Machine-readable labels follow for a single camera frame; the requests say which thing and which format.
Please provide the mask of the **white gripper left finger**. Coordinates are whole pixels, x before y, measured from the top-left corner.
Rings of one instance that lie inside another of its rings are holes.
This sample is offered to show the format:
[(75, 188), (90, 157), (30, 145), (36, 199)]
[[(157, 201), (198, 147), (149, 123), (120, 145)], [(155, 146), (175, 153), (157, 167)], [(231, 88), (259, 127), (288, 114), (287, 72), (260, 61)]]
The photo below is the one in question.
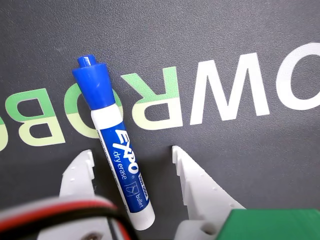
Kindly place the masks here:
[[(95, 166), (91, 150), (82, 151), (62, 174), (59, 197), (95, 196), (92, 180)], [(110, 240), (108, 220), (94, 217), (75, 220), (40, 231), (39, 240)]]

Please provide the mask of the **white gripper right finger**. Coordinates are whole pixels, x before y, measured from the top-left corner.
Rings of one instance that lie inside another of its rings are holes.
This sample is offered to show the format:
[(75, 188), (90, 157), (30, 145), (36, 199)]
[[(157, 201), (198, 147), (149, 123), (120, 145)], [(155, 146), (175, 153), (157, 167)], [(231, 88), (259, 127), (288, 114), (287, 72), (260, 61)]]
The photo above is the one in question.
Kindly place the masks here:
[(175, 240), (216, 240), (228, 216), (244, 207), (220, 187), (182, 148), (172, 146), (188, 220), (177, 227)]

